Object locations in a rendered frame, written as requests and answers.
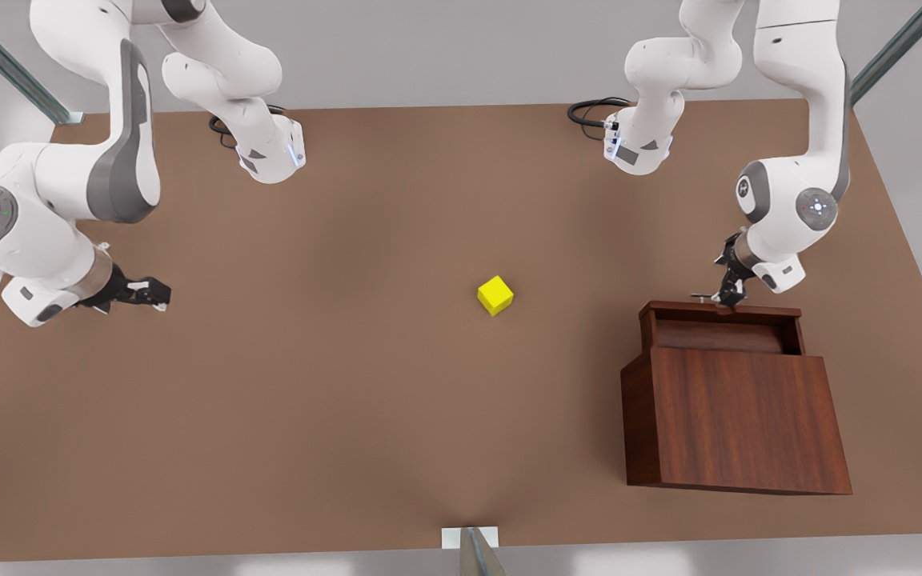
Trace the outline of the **dark wooden drawer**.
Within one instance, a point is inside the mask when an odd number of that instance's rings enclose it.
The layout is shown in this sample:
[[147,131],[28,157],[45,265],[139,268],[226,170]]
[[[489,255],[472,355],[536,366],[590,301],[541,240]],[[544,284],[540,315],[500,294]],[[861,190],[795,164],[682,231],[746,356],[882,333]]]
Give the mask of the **dark wooden drawer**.
[[805,356],[801,310],[651,300],[640,310],[643,348],[751,351]]

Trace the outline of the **dark wooden cabinet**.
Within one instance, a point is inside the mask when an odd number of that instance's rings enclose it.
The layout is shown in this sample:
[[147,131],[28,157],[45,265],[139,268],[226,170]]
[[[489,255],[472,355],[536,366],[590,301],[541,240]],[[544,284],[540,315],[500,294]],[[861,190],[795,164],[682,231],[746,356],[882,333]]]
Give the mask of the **dark wooden cabinet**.
[[852,492],[821,357],[654,346],[621,393],[630,486]]

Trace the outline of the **yellow cube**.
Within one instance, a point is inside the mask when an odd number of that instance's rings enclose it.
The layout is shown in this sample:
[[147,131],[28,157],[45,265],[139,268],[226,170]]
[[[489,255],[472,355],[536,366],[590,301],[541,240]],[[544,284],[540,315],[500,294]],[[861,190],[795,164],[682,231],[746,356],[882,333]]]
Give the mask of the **yellow cube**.
[[497,316],[502,310],[509,307],[514,297],[515,293],[500,276],[490,278],[489,281],[477,288],[477,299],[490,316]]

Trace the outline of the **silver frame post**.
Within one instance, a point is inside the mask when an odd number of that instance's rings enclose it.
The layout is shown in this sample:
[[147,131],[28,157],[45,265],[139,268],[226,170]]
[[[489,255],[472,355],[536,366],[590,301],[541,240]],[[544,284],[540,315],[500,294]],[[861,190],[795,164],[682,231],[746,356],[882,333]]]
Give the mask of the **silver frame post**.
[[459,551],[459,576],[507,576],[496,553],[498,527],[448,527],[440,529],[443,550]]
[[853,78],[848,94],[853,108],[922,39],[922,5]]
[[55,125],[78,125],[84,113],[68,110],[35,76],[0,44],[0,76]]

